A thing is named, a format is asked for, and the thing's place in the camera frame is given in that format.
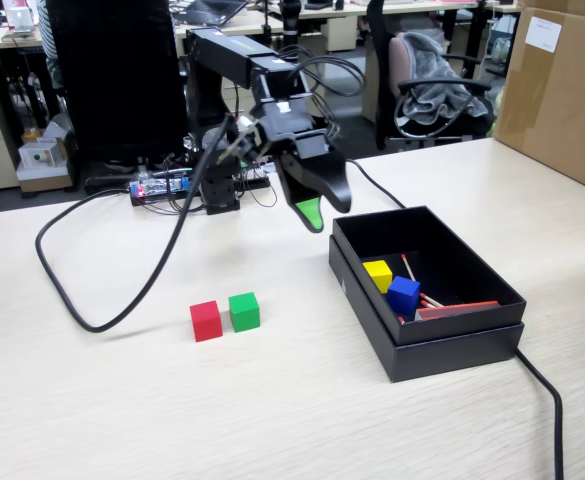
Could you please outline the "black gripper servo block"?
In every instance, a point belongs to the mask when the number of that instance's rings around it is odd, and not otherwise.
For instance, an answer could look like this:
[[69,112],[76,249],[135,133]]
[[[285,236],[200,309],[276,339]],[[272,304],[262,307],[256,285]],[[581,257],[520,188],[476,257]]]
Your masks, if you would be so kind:
[[330,152],[330,143],[322,132],[299,134],[293,146],[295,156],[284,151],[277,158],[286,202],[310,232],[320,233],[324,228],[321,196],[340,213],[351,209],[346,159],[340,152]]

